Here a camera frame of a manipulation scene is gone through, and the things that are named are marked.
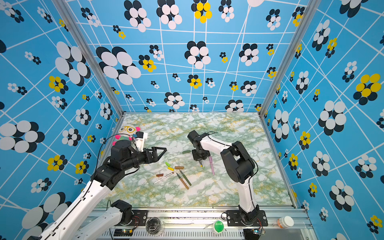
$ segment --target green and white marble surface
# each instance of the green and white marble surface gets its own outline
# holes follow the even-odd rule
[[[97,207],[106,207],[108,199],[111,202],[121,199],[133,207],[237,206],[236,184],[227,175],[221,156],[212,154],[215,170],[212,175],[208,159],[204,160],[203,169],[191,153],[182,154],[193,149],[187,139],[192,130],[199,134],[218,132],[214,135],[217,139],[243,143],[259,166],[253,177],[259,205],[292,204],[257,113],[126,114],[123,126],[126,124],[148,133],[144,147],[166,147],[167,152],[158,162],[141,165],[136,173],[122,179]],[[176,172],[180,172],[176,169],[174,175],[153,184],[159,179],[156,174],[171,173],[166,161],[171,167],[185,167],[183,172],[192,183],[189,190],[177,177]]]

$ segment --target blue patterned wallpaper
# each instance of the blue patterned wallpaper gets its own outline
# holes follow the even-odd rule
[[[383,17],[322,0],[262,116],[318,239],[384,239]]]
[[[67,1],[128,112],[257,111],[308,0]]]
[[[47,0],[0,0],[0,239],[38,236],[93,173],[116,112]]]

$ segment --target purple marker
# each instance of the purple marker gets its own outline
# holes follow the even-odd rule
[[[212,163],[212,157],[209,156],[209,163],[211,164],[212,174],[215,175],[214,165]]]

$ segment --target pen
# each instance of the pen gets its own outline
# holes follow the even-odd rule
[[[189,189],[189,187],[185,184],[185,182],[183,181],[183,179],[180,177],[180,175],[178,173],[176,173],[177,176],[179,177],[180,181],[184,184],[184,186]]]
[[[212,157],[209,156],[209,163],[211,164],[212,174],[215,175],[214,165],[212,163]]]
[[[180,170],[180,173],[181,175],[183,175],[183,177],[185,178],[185,180],[187,181],[187,183],[192,186],[191,182],[188,180],[188,178],[184,175],[183,171]]]
[[[166,177],[172,175],[173,173],[174,173],[174,172],[171,172],[170,174],[166,175],[165,177],[160,178],[159,180],[157,180],[157,181],[154,182],[153,184],[155,184],[155,183],[157,183],[157,182],[160,182],[160,181],[163,180],[164,178],[166,178]]]

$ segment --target plastic container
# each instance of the plastic container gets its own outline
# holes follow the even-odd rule
[[[164,223],[157,217],[151,217],[145,224],[145,229],[151,235],[161,235],[164,232]]]
[[[224,224],[222,221],[217,220],[212,224],[212,232],[214,234],[220,234],[224,231]]]
[[[277,220],[277,225],[280,228],[288,228],[294,225],[294,221],[290,216],[281,217]]]

